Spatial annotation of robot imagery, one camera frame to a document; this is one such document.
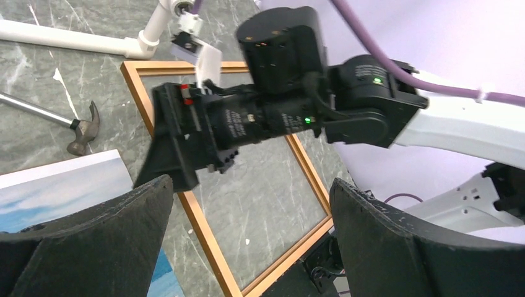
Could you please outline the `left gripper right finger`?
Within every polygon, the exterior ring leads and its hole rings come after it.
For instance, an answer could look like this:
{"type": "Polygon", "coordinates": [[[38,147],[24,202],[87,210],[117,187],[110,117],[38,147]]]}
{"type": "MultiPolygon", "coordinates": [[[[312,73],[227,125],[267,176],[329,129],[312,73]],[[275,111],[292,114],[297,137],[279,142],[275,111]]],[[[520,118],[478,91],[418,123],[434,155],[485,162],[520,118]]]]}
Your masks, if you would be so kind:
{"type": "Polygon", "coordinates": [[[336,178],[332,219],[352,296],[523,296],[524,246],[419,219],[336,178]]]}

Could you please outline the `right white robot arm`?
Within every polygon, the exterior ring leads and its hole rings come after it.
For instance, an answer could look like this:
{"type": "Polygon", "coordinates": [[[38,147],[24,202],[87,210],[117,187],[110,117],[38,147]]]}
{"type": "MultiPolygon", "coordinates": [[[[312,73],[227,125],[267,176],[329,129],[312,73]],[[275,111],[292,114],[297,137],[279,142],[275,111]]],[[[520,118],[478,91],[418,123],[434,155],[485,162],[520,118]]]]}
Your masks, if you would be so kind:
{"type": "Polygon", "coordinates": [[[197,170],[227,171],[239,147],[311,130],[330,144],[431,147],[490,160],[408,212],[463,233],[524,225],[522,100],[440,85],[409,64],[369,54],[328,66],[308,6],[244,22],[236,37],[253,81],[222,88],[222,53],[197,39],[201,19],[185,12],[180,26],[173,54],[194,66],[196,80],[153,88],[153,139],[136,186],[166,174],[175,191],[190,191],[197,170]]]}

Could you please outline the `building photo print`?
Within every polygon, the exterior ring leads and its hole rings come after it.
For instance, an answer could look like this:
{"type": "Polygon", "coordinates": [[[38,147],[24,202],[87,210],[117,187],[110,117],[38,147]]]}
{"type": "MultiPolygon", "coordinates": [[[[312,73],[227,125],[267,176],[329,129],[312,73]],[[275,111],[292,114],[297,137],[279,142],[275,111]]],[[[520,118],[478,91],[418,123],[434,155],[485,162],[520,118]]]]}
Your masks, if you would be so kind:
{"type": "MultiPolygon", "coordinates": [[[[136,188],[116,150],[4,174],[1,233],[17,233],[63,218],[136,188]]],[[[161,246],[146,296],[182,295],[161,246]]]]}

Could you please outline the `brown wooden picture frame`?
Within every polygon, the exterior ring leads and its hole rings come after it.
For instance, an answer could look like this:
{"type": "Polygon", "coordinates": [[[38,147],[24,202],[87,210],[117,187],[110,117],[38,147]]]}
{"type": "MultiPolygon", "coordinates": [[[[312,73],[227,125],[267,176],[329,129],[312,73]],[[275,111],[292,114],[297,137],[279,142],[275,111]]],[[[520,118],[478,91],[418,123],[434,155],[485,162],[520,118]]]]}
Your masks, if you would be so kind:
{"type": "MultiPolygon", "coordinates": [[[[120,66],[120,70],[149,132],[154,130],[154,113],[148,92],[142,83],[142,77],[193,75],[195,73],[194,66],[184,61],[124,61],[120,66]]],[[[237,285],[193,192],[181,192],[178,195],[225,296],[261,296],[294,263],[300,260],[321,240],[333,226],[328,192],[312,165],[308,154],[305,152],[302,143],[295,134],[286,136],[286,141],[319,204],[324,209],[326,217],[256,277],[245,289],[242,290],[237,285]]]]}

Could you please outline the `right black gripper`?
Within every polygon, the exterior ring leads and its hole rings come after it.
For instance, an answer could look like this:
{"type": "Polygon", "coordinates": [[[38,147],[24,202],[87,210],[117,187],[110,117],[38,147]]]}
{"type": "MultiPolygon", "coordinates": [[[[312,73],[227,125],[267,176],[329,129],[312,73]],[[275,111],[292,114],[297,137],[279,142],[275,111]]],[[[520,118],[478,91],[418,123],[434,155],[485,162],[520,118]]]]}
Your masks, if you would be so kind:
{"type": "Polygon", "coordinates": [[[251,84],[203,88],[165,83],[152,91],[155,128],[134,187],[168,175],[175,192],[194,189],[197,170],[227,171],[238,149],[319,129],[319,100],[307,85],[322,82],[326,55],[312,7],[278,7],[236,31],[251,84]]]}

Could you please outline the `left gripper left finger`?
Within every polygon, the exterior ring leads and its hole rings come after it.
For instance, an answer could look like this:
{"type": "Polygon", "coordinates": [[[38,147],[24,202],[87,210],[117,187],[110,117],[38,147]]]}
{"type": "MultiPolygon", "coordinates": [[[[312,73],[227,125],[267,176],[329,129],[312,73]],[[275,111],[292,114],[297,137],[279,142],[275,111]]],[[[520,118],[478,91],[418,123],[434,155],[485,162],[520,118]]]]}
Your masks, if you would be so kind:
{"type": "Polygon", "coordinates": [[[168,176],[63,218],[1,233],[2,296],[146,296],[173,203],[168,176]]]}

